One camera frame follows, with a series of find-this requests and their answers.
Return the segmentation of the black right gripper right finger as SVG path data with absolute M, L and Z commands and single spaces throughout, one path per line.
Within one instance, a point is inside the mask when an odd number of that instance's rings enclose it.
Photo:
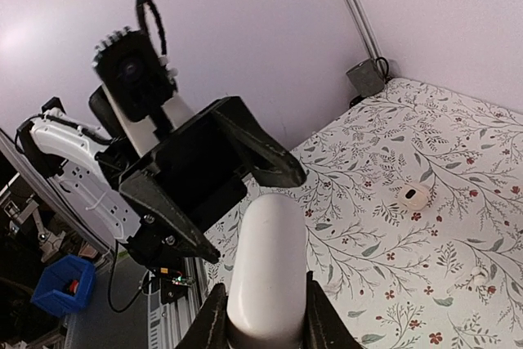
M 306 274 L 306 314 L 303 347 L 308 349 L 361 349 L 329 301 L 313 272 Z

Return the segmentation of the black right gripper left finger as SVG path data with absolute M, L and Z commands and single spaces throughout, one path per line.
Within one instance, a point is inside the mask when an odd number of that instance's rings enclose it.
M 226 286 L 216 284 L 176 349 L 226 349 Z

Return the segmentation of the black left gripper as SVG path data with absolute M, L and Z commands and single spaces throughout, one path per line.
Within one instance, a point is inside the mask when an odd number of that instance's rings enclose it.
M 96 117 L 114 139 L 96 161 L 140 218 L 124 247 L 149 269 L 176 267 L 186 257 L 219 261 L 220 253 L 204 234 L 245 196 L 241 161 L 264 187 L 306 182 L 298 159 L 261 127 L 241 99 L 215 101 L 213 116 L 206 108 L 143 157 L 124 136 L 105 96 L 96 97 Z

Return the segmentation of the white earbud charging case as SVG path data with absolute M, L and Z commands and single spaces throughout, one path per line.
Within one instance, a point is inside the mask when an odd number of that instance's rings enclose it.
M 306 225 L 294 199 L 266 194 L 244 213 L 226 313 L 232 348 L 299 348 L 306 313 Z

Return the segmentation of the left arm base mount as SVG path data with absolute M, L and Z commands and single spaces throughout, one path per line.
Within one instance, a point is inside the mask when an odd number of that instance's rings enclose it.
M 184 271 L 167 267 L 153 268 L 141 284 L 143 294 L 152 295 L 159 292 L 162 305 L 171 304 L 188 294 L 194 279 Z

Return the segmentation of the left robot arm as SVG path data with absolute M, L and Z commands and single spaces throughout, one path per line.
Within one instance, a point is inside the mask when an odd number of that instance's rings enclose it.
M 152 118 L 129 120 L 105 87 L 89 105 L 98 126 L 69 117 L 60 99 L 17 130 L 34 169 L 75 193 L 130 256 L 149 270 L 197 257 L 217 263 L 206 232 L 259 185 L 295 188 L 299 161 L 267 134 L 237 96 L 194 112 L 178 95 Z

